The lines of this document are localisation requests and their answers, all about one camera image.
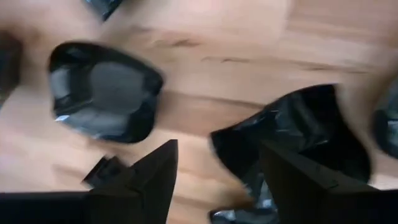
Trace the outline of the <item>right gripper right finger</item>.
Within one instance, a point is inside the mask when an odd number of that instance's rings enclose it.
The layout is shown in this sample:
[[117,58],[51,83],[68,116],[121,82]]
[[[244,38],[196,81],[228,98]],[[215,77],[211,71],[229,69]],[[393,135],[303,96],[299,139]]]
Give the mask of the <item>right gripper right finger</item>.
[[376,224],[383,220],[380,191],[311,159],[259,146],[281,224]]

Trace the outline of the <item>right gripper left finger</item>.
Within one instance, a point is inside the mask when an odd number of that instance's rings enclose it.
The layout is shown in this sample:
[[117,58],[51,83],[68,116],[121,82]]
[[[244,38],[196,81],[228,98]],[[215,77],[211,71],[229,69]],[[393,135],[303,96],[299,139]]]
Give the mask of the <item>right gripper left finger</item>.
[[178,141],[171,139],[128,166],[103,157],[83,182],[90,185],[92,224],[165,224],[174,192]]

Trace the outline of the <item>wavy square black plate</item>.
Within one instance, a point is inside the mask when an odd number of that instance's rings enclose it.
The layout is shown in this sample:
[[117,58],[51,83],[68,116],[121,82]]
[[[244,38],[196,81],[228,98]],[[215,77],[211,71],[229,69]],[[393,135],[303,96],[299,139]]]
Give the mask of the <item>wavy square black plate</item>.
[[334,85],[293,91],[210,138],[220,161],[255,200],[271,196],[258,143],[301,154],[364,183],[371,177],[370,158],[340,113]]
[[377,102],[372,116],[372,134],[380,150],[398,159],[398,77]]

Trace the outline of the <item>oval black plate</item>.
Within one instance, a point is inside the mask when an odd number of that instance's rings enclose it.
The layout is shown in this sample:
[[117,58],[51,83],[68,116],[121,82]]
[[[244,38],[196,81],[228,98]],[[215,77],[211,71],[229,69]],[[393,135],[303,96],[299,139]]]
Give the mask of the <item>oval black plate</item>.
[[143,141],[152,131],[162,74],[122,51],[64,42],[49,57],[54,120],[94,139]]

